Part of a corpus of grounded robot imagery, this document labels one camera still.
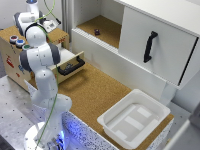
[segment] cork surface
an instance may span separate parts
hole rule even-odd
[[[15,26],[12,26],[0,31],[0,37],[4,39],[5,41],[7,41],[8,43],[10,43],[10,36],[12,35],[16,35],[19,37],[19,39],[23,39],[26,41],[25,37],[20,35],[18,29]],[[56,28],[55,30],[50,32],[48,35],[52,42],[55,42],[65,36],[68,36],[66,32],[62,31],[59,28]]]
[[[123,150],[105,134],[103,127],[97,122],[97,118],[130,93],[131,89],[86,63],[82,71],[59,84],[58,92],[72,99],[73,104],[70,110],[72,113],[120,150]],[[169,115],[137,150],[145,150],[172,119],[173,116]]]
[[[120,24],[115,23],[103,16],[98,16],[81,25],[78,25],[77,27],[94,36],[94,30],[99,29],[100,35],[95,37],[116,48],[119,48],[119,40],[122,28]]]

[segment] white plastic bin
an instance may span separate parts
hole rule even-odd
[[[169,115],[170,109],[133,90],[98,118],[105,133],[126,149],[136,149]]]

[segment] drawer handle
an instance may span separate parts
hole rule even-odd
[[[147,46],[144,54],[144,63],[147,63],[149,60],[151,60],[150,52],[151,52],[151,47],[152,47],[152,42],[155,37],[158,36],[158,33],[152,31],[151,35],[149,36],[149,39],[147,41]]]
[[[78,68],[82,67],[83,65],[85,65],[85,61],[82,60],[79,56],[76,57],[76,60],[79,62],[77,65],[75,65],[75,66],[73,66],[71,68],[65,69],[65,70],[62,70],[60,67],[58,67],[58,72],[61,75],[66,76],[66,75],[74,72]]]

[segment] cabinet door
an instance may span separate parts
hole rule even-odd
[[[158,36],[152,40],[151,60],[144,63],[147,41],[152,31]],[[126,7],[119,54],[178,85],[196,39],[193,35]]]

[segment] door handle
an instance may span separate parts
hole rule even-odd
[[[62,70],[60,67],[58,67],[58,72],[61,75],[66,76],[66,75],[74,72],[78,68],[82,67],[83,65],[85,65],[85,61],[82,60],[79,56],[76,57],[76,60],[79,62],[77,65],[75,65],[75,66],[73,66],[71,68],[65,69],[65,70]]]
[[[158,36],[158,33],[154,32],[154,31],[151,32],[151,35],[149,36],[149,39],[147,41],[146,50],[144,53],[144,63],[147,63],[152,58],[150,56],[152,42],[153,42],[153,39],[157,36]]]

